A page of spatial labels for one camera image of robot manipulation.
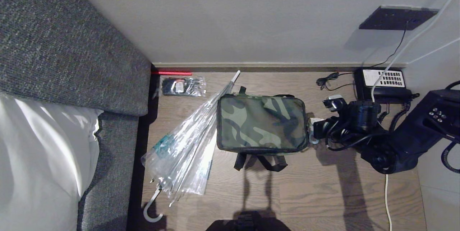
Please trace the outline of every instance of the white umbrella hook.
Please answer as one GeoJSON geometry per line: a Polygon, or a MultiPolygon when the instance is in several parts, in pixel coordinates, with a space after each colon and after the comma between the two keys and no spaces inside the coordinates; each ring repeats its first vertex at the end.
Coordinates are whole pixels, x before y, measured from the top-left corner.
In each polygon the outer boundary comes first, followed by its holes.
{"type": "Polygon", "coordinates": [[[144,212],[143,212],[144,218],[145,218],[146,221],[148,221],[150,223],[158,222],[163,217],[163,214],[160,214],[156,218],[151,218],[151,217],[148,216],[148,213],[147,213],[148,208],[150,208],[150,206],[152,205],[153,201],[156,199],[158,194],[160,194],[160,191],[161,191],[161,186],[157,186],[155,193],[153,194],[152,198],[147,203],[147,205],[145,205],[145,208],[144,208],[144,212]]]}

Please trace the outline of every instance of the camouflage bag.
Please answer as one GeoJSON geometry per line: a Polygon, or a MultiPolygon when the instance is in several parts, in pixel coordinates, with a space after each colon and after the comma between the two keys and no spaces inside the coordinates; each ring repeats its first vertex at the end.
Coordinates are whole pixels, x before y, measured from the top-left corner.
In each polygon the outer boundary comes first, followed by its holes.
{"type": "Polygon", "coordinates": [[[240,170],[247,154],[254,154],[269,171],[287,164],[283,154],[308,146],[305,104],[293,95],[250,96],[241,87],[238,95],[226,94],[217,103],[217,147],[238,153],[240,170]],[[264,156],[274,156],[271,165],[264,156]]]}

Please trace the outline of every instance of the wooden floor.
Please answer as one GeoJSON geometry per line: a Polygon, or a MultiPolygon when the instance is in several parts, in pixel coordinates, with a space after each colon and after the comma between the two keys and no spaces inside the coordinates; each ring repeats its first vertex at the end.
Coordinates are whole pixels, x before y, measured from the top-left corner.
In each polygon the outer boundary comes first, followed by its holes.
{"type": "MultiPolygon", "coordinates": [[[[195,73],[207,79],[207,96],[224,87],[233,73],[195,73]]],[[[241,73],[233,90],[240,85],[248,94],[292,94],[305,102],[307,112],[327,118],[335,113],[324,108],[322,100],[341,94],[355,100],[353,86],[337,91],[320,91],[316,79],[328,73],[241,73]]],[[[332,87],[352,82],[352,75],[340,76],[332,87]]],[[[158,118],[150,126],[148,149],[189,116],[205,97],[160,97],[158,118]]],[[[388,128],[394,113],[391,106],[384,121],[388,128]]],[[[384,203],[385,176],[379,174],[355,151],[332,152],[320,143],[305,152],[286,156],[289,164],[281,172],[266,171],[259,162],[240,172],[233,169],[236,153],[215,149],[206,195],[189,195],[168,207],[165,194],[156,199],[157,213],[164,213],[157,224],[144,230],[204,231],[215,220],[231,220],[242,210],[258,210],[263,216],[276,216],[292,231],[389,229],[384,203]]],[[[155,185],[146,171],[143,205],[155,185]]],[[[389,208],[394,230],[426,230],[420,185],[416,170],[389,176],[389,208]]]]}

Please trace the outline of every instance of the white wall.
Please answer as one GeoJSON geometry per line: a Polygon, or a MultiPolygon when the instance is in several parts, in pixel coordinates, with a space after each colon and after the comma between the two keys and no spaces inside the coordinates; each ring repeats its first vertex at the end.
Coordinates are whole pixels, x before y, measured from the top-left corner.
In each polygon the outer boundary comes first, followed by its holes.
{"type": "MultiPolygon", "coordinates": [[[[459,0],[453,0],[446,14],[439,19],[439,25],[448,17],[457,18],[451,26],[456,29],[456,36],[450,36],[449,41],[459,37],[460,6],[459,0]]],[[[424,45],[436,43],[442,46],[439,39],[442,27],[428,31],[414,45],[413,49],[429,50],[424,45]]],[[[430,90],[443,89],[448,84],[460,79],[460,42],[455,43],[422,59],[414,61],[404,69],[407,86],[412,92],[419,92],[421,97],[430,90]]],[[[417,166],[422,190],[423,206],[427,228],[429,231],[460,230],[460,175],[447,170],[441,162],[442,151],[450,144],[443,139],[419,159],[417,166]]],[[[450,164],[460,168],[460,145],[455,146],[449,156],[450,164]]]]}
{"type": "MultiPolygon", "coordinates": [[[[152,62],[383,61],[401,31],[357,30],[379,5],[445,0],[90,0],[152,62]]],[[[442,33],[443,42],[454,30],[442,33]]],[[[423,54],[412,50],[402,62],[423,54]]]]}

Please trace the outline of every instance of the umbrella handle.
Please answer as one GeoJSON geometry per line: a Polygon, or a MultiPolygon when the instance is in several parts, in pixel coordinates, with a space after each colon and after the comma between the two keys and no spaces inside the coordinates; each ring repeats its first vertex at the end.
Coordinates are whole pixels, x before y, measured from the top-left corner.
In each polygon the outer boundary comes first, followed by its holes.
{"type": "Polygon", "coordinates": [[[161,187],[157,187],[155,193],[152,196],[152,198],[147,203],[147,205],[145,205],[145,208],[144,208],[144,212],[143,212],[144,218],[145,218],[146,221],[148,221],[150,223],[158,222],[163,217],[163,214],[160,214],[156,218],[151,218],[150,216],[148,216],[148,213],[147,213],[148,208],[150,208],[150,206],[152,205],[153,201],[156,199],[156,197],[158,196],[160,191],[161,191],[161,187]]]}
{"type": "Polygon", "coordinates": [[[236,81],[236,79],[238,78],[238,76],[240,75],[240,71],[237,71],[236,74],[233,76],[233,78],[231,79],[231,81],[234,83],[236,81]]]}

